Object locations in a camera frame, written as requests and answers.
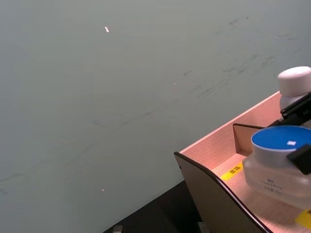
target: clear plastic jar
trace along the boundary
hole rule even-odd
[[[247,184],[292,206],[311,209],[311,174],[302,174],[286,157],[311,144],[311,130],[300,126],[269,127],[257,131],[251,141],[253,153],[243,160]]]

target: wooden tray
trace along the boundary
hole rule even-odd
[[[220,179],[252,152],[251,135],[281,117],[279,98],[277,92],[175,153],[198,211],[212,232],[311,232],[295,222],[303,210],[252,190],[243,172],[228,181]]]

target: wooden panel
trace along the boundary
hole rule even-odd
[[[188,189],[204,222],[215,233],[262,233],[230,196],[203,170],[176,156]]]
[[[250,125],[233,124],[236,152],[249,155],[253,151],[251,137],[261,128],[262,127]]]
[[[241,162],[244,158],[246,157],[236,153],[224,163],[214,168],[212,171],[217,176],[222,176],[236,164]],[[228,187],[235,195],[237,195],[243,204],[273,232],[310,232],[310,230],[302,227],[294,221],[295,218],[302,212],[302,210],[254,191],[247,185],[243,172],[239,172],[230,180],[225,181],[225,184],[228,185]]]
[[[279,92],[273,94],[248,111],[182,150],[181,153],[209,169],[215,168],[236,153],[233,124],[241,123],[257,126],[267,126],[271,124],[281,117],[279,113],[279,98]]]

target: white cap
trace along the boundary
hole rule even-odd
[[[280,93],[283,96],[302,96],[311,92],[311,68],[294,67],[277,77]]]

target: yellow label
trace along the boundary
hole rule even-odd
[[[228,181],[242,170],[243,170],[243,163],[240,162],[235,167],[233,167],[231,170],[229,170],[224,175],[222,175],[220,178],[222,178],[224,181]]]
[[[304,210],[296,219],[296,223],[311,229],[311,210]]]

